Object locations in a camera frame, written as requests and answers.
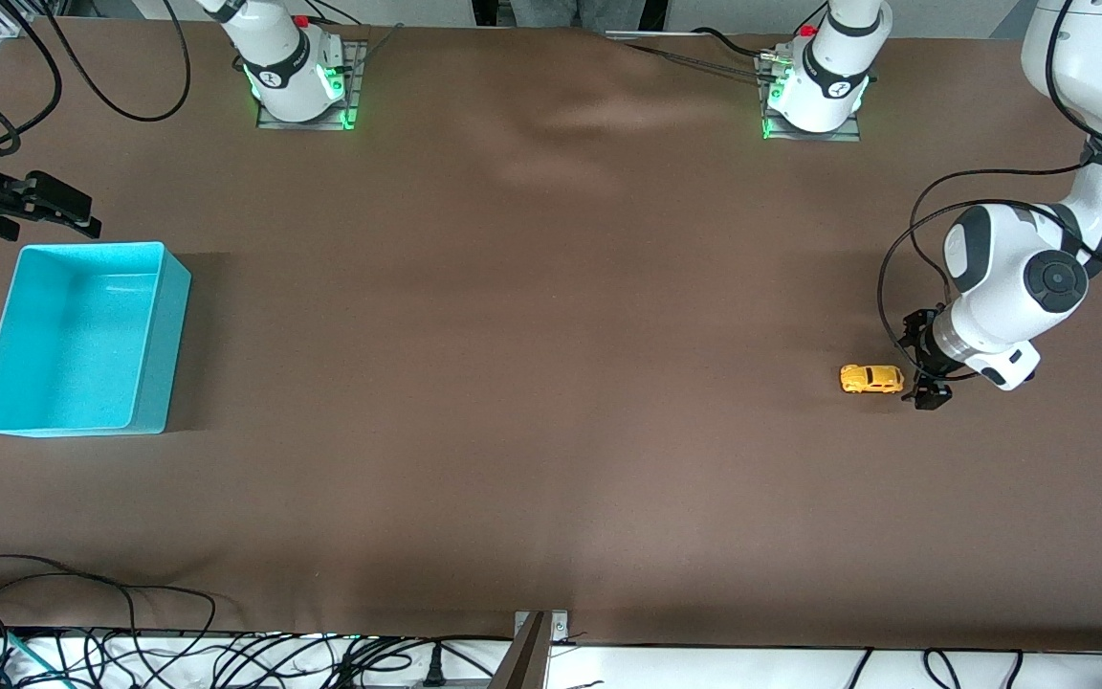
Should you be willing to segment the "brown table cover cloth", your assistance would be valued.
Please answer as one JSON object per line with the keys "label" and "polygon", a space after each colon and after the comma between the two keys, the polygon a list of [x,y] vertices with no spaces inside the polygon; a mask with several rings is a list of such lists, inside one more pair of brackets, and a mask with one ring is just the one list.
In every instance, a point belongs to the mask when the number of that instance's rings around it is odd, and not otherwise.
{"label": "brown table cover cloth", "polygon": [[164,433],[0,437],[0,584],[47,557],[231,631],[1102,650],[1102,276],[1014,391],[836,379],[896,358],[876,274],[923,187],[1083,146],[1019,45],[893,40],[841,144],[498,28],[367,28],[353,131],[262,131],[226,35],[185,33],[170,121],[66,71],[0,163],[193,278]]}

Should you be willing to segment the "teal plastic bin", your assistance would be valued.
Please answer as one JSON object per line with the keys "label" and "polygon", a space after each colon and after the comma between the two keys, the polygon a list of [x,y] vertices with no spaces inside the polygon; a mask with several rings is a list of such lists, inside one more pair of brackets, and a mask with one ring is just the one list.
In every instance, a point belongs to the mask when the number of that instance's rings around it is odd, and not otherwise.
{"label": "teal plastic bin", "polygon": [[164,432],[191,283],[159,241],[23,248],[0,319],[0,435]]}

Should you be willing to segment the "grey metal bracket plate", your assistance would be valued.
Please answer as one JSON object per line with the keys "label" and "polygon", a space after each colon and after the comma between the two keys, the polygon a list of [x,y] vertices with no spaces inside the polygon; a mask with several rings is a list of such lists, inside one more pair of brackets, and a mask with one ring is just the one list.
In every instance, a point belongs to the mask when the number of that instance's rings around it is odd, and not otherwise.
{"label": "grey metal bracket plate", "polygon": [[[570,636],[569,628],[569,613],[566,610],[552,610],[545,611],[548,620],[550,620],[550,638],[551,644],[564,644]],[[523,628],[523,623],[533,614],[533,611],[516,611],[515,613],[515,637],[521,628]]]}

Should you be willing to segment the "yellow beetle toy car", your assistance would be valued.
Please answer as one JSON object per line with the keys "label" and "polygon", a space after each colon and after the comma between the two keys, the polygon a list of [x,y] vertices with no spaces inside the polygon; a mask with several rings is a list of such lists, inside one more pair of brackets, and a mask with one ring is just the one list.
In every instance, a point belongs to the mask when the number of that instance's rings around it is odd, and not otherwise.
{"label": "yellow beetle toy car", "polygon": [[900,367],[892,365],[845,365],[840,367],[838,380],[844,392],[853,395],[866,395],[866,392],[893,395],[903,392],[905,388],[904,372]]}

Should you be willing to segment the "person in grey trousers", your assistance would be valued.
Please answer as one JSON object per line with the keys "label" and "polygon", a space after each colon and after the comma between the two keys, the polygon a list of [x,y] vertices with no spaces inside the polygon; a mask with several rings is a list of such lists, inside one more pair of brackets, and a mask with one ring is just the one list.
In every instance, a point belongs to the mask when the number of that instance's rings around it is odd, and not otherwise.
{"label": "person in grey trousers", "polygon": [[518,26],[637,31],[647,0],[509,0]]}

